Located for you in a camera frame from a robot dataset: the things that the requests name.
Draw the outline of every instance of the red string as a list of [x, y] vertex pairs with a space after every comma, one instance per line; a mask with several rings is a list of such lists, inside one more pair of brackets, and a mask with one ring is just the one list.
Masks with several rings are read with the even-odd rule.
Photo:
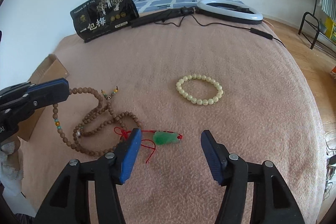
[[151, 158], [151, 156], [154, 154], [154, 151], [156, 150], [156, 145], [155, 145], [155, 142], [153, 142], [152, 140], [141, 140], [142, 142], [143, 141], [150, 141], [150, 142], [152, 142], [153, 144], [154, 144], [154, 148], [153, 147], [150, 147], [150, 146], [146, 146], [146, 145], [141, 145], [141, 146], [143, 146], [143, 147], [147, 147], [147, 148], [150, 148], [150, 149], [153, 149], [153, 151], [152, 151], [152, 153], [149, 155], [149, 157], [148, 157], [148, 159], [146, 160], [146, 163], [148, 163], [148, 161], [149, 161], [149, 159]]
[[[141, 130], [142, 132], [151, 132], [151, 133], [155, 133], [157, 132], [157, 130]], [[124, 137], [125, 140], [128, 139], [128, 134], [130, 134], [132, 131], [126, 131], [125, 129], [121, 128], [121, 127], [115, 127], [114, 128], [114, 132], [118, 135], [121, 135]], [[182, 135], [179, 134], [178, 137], [177, 137], [179, 140], [182, 139]], [[141, 141], [149, 141], [149, 142], [152, 142], [154, 144], [154, 147], [150, 147], [150, 146], [147, 146], [147, 145], [141, 145], [143, 147], [146, 147], [146, 148], [150, 148], [150, 149], [153, 149], [152, 153], [150, 154], [150, 156], [148, 157], [148, 159], [146, 160], [146, 163], [148, 163], [149, 159], [151, 158], [151, 156], [154, 154], [155, 150], [156, 150], [156, 145], [155, 145], [155, 142], [153, 142], [152, 140], [141, 140]]]

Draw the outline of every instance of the green jade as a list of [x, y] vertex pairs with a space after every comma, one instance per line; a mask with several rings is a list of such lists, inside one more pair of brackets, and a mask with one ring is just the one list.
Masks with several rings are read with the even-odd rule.
[[182, 136], [177, 133], [157, 131], [154, 133], [153, 141], [156, 145], [163, 145], [166, 143], [177, 143], [180, 141], [181, 137]]

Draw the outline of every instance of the cardboard box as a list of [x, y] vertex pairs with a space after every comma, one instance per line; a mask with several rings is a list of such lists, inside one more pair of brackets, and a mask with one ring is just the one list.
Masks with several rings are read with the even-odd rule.
[[[29, 81], [33, 84], [41, 84], [58, 78], [67, 78], [68, 75], [68, 71], [58, 60], [57, 56], [55, 54], [49, 54], [33, 72]], [[44, 107], [35, 110], [35, 113], [27, 120], [20, 122], [18, 124], [19, 131], [17, 132], [17, 136], [25, 141], [29, 141], [43, 110]]]

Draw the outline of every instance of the black snack bag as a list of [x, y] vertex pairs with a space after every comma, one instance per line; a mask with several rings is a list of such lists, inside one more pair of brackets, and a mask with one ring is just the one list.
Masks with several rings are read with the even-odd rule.
[[89, 0], [70, 15], [77, 34], [85, 43], [126, 27], [139, 17], [133, 0]]

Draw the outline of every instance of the bead bracelet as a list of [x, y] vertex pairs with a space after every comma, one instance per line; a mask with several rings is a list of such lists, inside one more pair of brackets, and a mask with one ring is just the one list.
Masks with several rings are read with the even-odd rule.
[[[62, 126], [60, 124], [60, 121], [58, 120], [58, 104], [54, 104], [53, 107], [53, 118], [55, 121], [55, 125], [57, 127], [57, 132], [59, 133], [60, 137], [62, 138], [63, 142], [67, 144], [67, 146], [71, 147], [72, 149], [76, 150], [77, 152], [81, 152], [81, 153], [85, 153], [89, 156], [103, 156], [104, 154], [106, 154], [107, 152], [113, 152], [116, 148], [116, 146], [113, 146], [112, 148], [109, 149], [105, 149], [105, 150], [101, 150], [101, 151], [92, 151], [92, 150], [88, 150], [86, 148], [83, 148], [80, 143], [79, 140], [80, 138], [83, 137], [89, 137], [92, 135], [95, 135], [98, 131], [101, 131], [103, 129], [104, 126], [108, 125], [108, 124], [112, 124], [114, 122], [118, 122], [120, 124], [120, 127], [123, 128], [124, 130], [126, 129], [125, 123], [123, 122], [123, 118], [124, 117], [130, 117], [131, 119], [134, 120], [134, 122], [137, 124], [137, 127], [142, 129], [142, 124], [139, 121], [139, 119], [132, 113], [132, 112], [122, 112], [119, 115], [116, 115], [112, 109], [111, 106], [111, 98], [113, 97], [113, 95], [115, 95], [118, 91], [118, 88], [115, 89], [111, 96], [106, 96], [106, 93], [104, 91], [102, 91], [102, 94], [104, 95], [105, 99], [107, 100], [106, 105], [103, 107], [103, 96], [101, 96], [97, 90], [92, 89], [92, 88], [74, 88], [74, 89], [70, 89], [70, 95], [71, 94], [81, 94], [81, 93], [89, 93], [95, 96], [95, 98], [98, 100], [98, 106], [95, 107], [94, 109], [92, 109], [89, 113], [87, 113], [85, 115], [85, 117], [82, 119], [83, 123], [79, 123], [73, 130], [73, 140], [74, 143], [72, 143], [71, 141], [68, 140], [68, 138], [65, 137], [65, 134], [63, 132]], [[100, 114], [104, 113], [105, 111], [108, 111], [109, 114], [112, 116], [112, 118], [104, 121], [103, 123], [100, 124], [100, 126], [92, 131], [88, 131], [85, 132], [84, 131], [84, 126], [88, 123], [91, 123], [95, 118], [97, 118]], [[119, 142], [123, 142], [124, 141], [124, 137], [122, 136], [120, 138]]]
[[[210, 82], [211, 84], [213, 84], [215, 86], [215, 88], [217, 89], [218, 93], [216, 96], [214, 96], [213, 98], [210, 98], [208, 100], [204, 99], [197, 99], [195, 97], [193, 97], [191, 94], [188, 94], [187, 92], [185, 92], [185, 90], [182, 88], [182, 84], [184, 82], [187, 82], [188, 80], [191, 79], [202, 79], [203, 81], [206, 82]], [[214, 103], [217, 103], [218, 100], [220, 98], [222, 98], [222, 95], [224, 93], [223, 91], [223, 87], [215, 80], [215, 79], [211, 79], [210, 77], [207, 77], [205, 75], [198, 75], [198, 74], [193, 74], [193, 75], [187, 75], [187, 76], [183, 76], [177, 83], [176, 83], [176, 89], [179, 92], [179, 94], [181, 94], [184, 98], [186, 98], [188, 101], [191, 101], [193, 104], [198, 104], [198, 105], [212, 105]]]

